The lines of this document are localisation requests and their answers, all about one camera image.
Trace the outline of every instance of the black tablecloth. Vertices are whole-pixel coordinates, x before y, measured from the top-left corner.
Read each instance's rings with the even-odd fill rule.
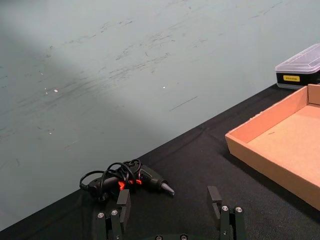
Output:
[[[320,211],[230,155],[224,137],[292,92],[269,87],[142,156],[141,161],[164,176],[176,194],[132,194],[125,239],[159,233],[219,239],[206,203],[208,185],[218,187],[224,203],[245,209],[248,239],[320,239]],[[94,239],[96,206],[86,193],[75,191],[3,230],[0,239]]]

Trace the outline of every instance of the cordless screwdriver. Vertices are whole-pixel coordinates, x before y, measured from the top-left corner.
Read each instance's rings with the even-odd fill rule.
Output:
[[[120,167],[111,169],[115,165],[120,165]],[[96,173],[102,173],[102,176],[92,180],[88,185],[82,183],[86,177]],[[92,171],[80,179],[80,188],[100,200],[105,200],[110,194],[116,196],[123,189],[134,189],[137,185],[150,191],[164,190],[171,196],[175,195],[168,181],[151,168],[142,165],[139,159],[123,163],[115,162],[106,171]]]

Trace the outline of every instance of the plastic storage box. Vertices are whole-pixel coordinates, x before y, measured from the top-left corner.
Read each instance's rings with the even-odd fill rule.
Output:
[[[275,67],[280,88],[299,89],[320,83],[320,43],[312,45]]]

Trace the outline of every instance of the cardboard box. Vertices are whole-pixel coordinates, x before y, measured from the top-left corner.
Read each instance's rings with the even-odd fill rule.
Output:
[[[301,88],[225,138],[232,155],[320,210],[320,85]]]

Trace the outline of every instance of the gray wall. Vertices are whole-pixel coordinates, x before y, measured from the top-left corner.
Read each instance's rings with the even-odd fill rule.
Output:
[[[2,0],[0,230],[275,83],[318,0]]]

